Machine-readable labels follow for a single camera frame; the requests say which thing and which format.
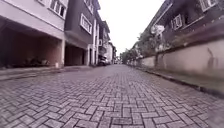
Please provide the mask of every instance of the overcast sky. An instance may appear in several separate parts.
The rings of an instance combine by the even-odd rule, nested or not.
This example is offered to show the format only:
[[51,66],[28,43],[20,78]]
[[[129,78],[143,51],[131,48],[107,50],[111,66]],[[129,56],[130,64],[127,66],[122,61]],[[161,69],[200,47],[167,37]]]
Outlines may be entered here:
[[119,55],[130,49],[164,0],[99,0],[100,15],[110,27],[110,37]]

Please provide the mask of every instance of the white wall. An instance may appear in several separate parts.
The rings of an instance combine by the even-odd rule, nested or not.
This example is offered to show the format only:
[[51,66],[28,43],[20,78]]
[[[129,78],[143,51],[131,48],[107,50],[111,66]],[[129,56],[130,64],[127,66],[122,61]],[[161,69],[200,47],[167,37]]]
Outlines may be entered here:
[[[68,0],[60,1],[67,7]],[[42,5],[37,0],[1,0],[0,15],[63,39],[65,20],[49,9],[50,2],[51,0],[44,0]]]
[[141,64],[145,67],[154,68],[155,67],[155,57],[148,57],[141,60]]
[[224,39],[159,55],[162,69],[224,77]]

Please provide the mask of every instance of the vegetation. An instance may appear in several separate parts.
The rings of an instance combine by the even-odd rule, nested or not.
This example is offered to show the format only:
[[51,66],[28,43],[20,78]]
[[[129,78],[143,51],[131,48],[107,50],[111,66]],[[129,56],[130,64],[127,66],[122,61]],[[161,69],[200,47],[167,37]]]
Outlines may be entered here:
[[164,41],[162,36],[163,31],[164,27],[159,25],[146,28],[140,34],[135,45],[130,50],[126,49],[125,52],[121,53],[120,57],[123,63],[127,63],[128,60],[154,56],[157,52],[169,49],[171,45]]

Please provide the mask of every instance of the curb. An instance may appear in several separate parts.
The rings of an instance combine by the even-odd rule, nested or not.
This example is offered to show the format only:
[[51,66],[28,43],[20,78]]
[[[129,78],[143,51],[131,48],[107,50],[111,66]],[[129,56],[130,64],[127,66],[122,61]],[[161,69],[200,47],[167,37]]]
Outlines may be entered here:
[[207,94],[213,95],[215,97],[224,99],[224,93],[222,93],[220,91],[217,91],[217,90],[214,90],[214,89],[205,88],[205,87],[201,87],[201,86],[199,86],[197,84],[192,84],[192,83],[187,82],[187,81],[184,81],[184,80],[179,80],[179,79],[176,79],[176,78],[171,77],[171,76],[163,75],[163,74],[156,73],[156,72],[149,71],[149,70],[145,70],[145,69],[142,69],[142,68],[138,68],[138,67],[134,67],[134,68],[136,68],[138,70],[141,70],[141,71],[144,71],[146,73],[149,73],[149,74],[158,76],[160,78],[163,78],[163,79],[172,81],[174,83],[177,83],[177,84],[181,84],[181,85],[184,85],[184,86],[188,86],[188,87],[194,88],[194,89],[196,89],[196,90],[198,90],[200,92],[207,93]]
[[43,71],[38,71],[36,73],[21,73],[16,75],[5,75],[5,76],[0,76],[0,82],[8,81],[8,80],[38,77],[38,76],[47,76],[47,75],[59,74],[63,72],[86,71],[91,69],[92,68],[62,68],[62,69],[53,69],[53,70],[43,70]]

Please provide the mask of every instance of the paved street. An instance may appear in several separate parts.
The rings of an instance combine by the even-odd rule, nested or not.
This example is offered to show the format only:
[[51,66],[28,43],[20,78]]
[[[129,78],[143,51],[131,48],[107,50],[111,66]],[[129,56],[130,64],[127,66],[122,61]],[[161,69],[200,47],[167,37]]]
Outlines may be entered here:
[[124,65],[0,82],[0,128],[223,128],[223,107]]

